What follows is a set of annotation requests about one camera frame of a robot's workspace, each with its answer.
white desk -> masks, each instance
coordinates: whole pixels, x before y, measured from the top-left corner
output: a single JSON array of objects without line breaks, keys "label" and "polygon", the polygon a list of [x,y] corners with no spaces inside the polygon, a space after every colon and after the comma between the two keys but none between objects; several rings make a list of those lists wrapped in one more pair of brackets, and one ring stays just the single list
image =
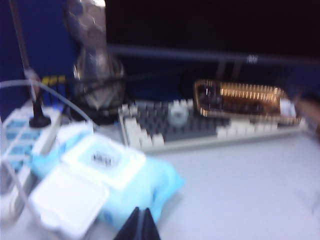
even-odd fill
[{"label": "white desk", "polygon": [[[320,144],[314,139],[295,135],[158,157],[185,179],[157,223],[161,239],[320,239]],[[98,223],[89,239],[115,235]],[[1,239],[48,236],[25,209],[15,224],[1,229]]]}]

black monitor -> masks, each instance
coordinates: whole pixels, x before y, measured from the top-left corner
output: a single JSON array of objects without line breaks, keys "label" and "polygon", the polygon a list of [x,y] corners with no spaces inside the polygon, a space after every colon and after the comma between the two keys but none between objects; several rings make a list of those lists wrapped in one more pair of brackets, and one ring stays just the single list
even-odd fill
[{"label": "black monitor", "polygon": [[320,0],[108,0],[112,53],[246,63],[320,63]]}]

white power strip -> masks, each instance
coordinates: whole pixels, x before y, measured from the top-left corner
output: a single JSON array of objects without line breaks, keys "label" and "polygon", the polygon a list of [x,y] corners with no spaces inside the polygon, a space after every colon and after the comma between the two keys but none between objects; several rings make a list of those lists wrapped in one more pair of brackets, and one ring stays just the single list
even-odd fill
[{"label": "white power strip", "polygon": [[[29,127],[29,119],[33,116],[32,107],[15,109],[8,116],[3,123],[7,146],[1,160],[18,163],[28,160],[31,155],[46,154],[50,150],[60,126],[61,113],[51,107],[43,108],[43,113],[51,119],[51,124],[44,128]],[[36,178],[26,165],[15,166],[23,190],[29,194]],[[14,220],[23,207],[24,202],[16,186],[1,194],[1,223]]]}]

logo on monitor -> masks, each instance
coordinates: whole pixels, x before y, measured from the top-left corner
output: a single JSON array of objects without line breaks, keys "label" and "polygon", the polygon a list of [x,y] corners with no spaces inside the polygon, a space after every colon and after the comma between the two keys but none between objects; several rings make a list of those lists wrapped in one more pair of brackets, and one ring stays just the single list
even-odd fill
[{"label": "logo on monitor", "polygon": [[247,64],[256,64],[258,62],[258,55],[249,55],[246,57]]}]

cable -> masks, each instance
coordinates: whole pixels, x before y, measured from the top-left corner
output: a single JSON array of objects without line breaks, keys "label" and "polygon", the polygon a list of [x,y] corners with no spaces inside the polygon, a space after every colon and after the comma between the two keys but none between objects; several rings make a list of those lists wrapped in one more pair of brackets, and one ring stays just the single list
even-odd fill
[{"label": "cable", "polygon": [[[68,105],[69,107],[71,107],[72,109],[74,109],[77,113],[79,113],[84,119],[86,119],[88,122],[92,123],[93,126],[95,126],[95,128],[99,128],[98,125],[96,125],[88,115],[86,115],[79,107],[77,107],[75,104],[73,104],[72,102],[70,102],[68,99],[66,99],[65,97],[63,97],[62,95],[60,95],[59,93],[57,93],[56,91],[54,91],[53,89],[49,88],[48,86],[46,86],[45,84],[36,81],[36,80],[32,80],[32,79],[22,79],[22,80],[7,80],[7,81],[2,81],[0,82],[0,89],[4,89],[4,88],[9,88],[9,87],[16,87],[16,86],[29,86],[29,85],[37,85],[39,87],[41,87],[42,89],[44,89],[45,91],[51,93],[52,95],[54,95],[55,97],[57,97],[59,100],[61,100],[63,103],[65,103],[66,105]],[[49,236],[51,236],[53,239],[55,240],[59,240],[61,239],[60,237],[58,237],[54,232],[52,231],[48,231],[42,224],[40,221],[40,216],[37,214],[36,210],[33,208],[32,204],[29,203],[28,201],[28,196],[25,193],[16,173],[15,170],[13,169],[13,167],[11,166],[11,164],[5,159],[1,161],[2,164],[4,164],[4,166],[7,168],[9,174],[12,177],[12,180],[14,181],[17,190],[19,192],[19,195],[22,198],[22,201],[24,202],[25,206],[29,209],[31,215],[33,216],[34,220],[36,221],[36,223],[40,226],[41,229],[43,229],[44,231],[46,231],[46,233],[49,234]]]},{"label": "cable", "polygon": [[41,87],[42,89],[46,90],[47,92],[49,92],[50,94],[54,95],[56,98],[58,98],[61,102],[63,102],[64,104],[68,105],[70,108],[72,108],[73,110],[75,110],[78,114],[80,114],[86,121],[90,122],[93,124],[93,127],[97,128],[99,127],[98,125],[96,125],[92,119],[84,112],[82,111],[78,106],[76,106],[75,104],[73,104],[71,101],[69,101],[68,99],[66,99],[64,96],[62,96],[61,94],[57,93],[55,90],[51,89],[50,87],[48,87],[47,85],[36,81],[36,80],[32,80],[32,79],[28,79],[28,80],[7,80],[7,81],[2,81],[0,82],[0,89],[3,88],[9,88],[9,87],[17,87],[17,86],[29,86],[29,85],[37,85],[39,87]]},{"label": "cable", "polygon": [[[167,76],[167,75],[174,75],[174,74],[179,74],[179,73],[184,73],[186,70],[189,70],[190,67],[181,67],[181,68],[175,68],[171,70],[166,70],[166,71],[159,71],[159,72],[148,72],[148,73],[142,73],[142,74],[136,74],[136,75],[129,75],[129,76],[123,76],[123,77],[110,77],[106,78],[105,82],[102,82],[101,84],[88,89],[86,92],[82,92],[80,94],[77,94],[73,96],[74,98],[81,98],[84,97],[88,94],[91,94],[92,92],[103,89],[109,85],[112,85],[117,82],[122,82],[122,83],[128,83],[128,82],[134,82],[134,81],[139,81],[139,80],[144,80],[144,79],[150,79],[150,78],[155,78],[155,77],[161,77],[161,76]],[[86,84],[86,83],[98,83],[97,79],[94,78],[85,78],[83,81],[82,80],[72,80],[71,83],[76,83],[76,84]]]}]

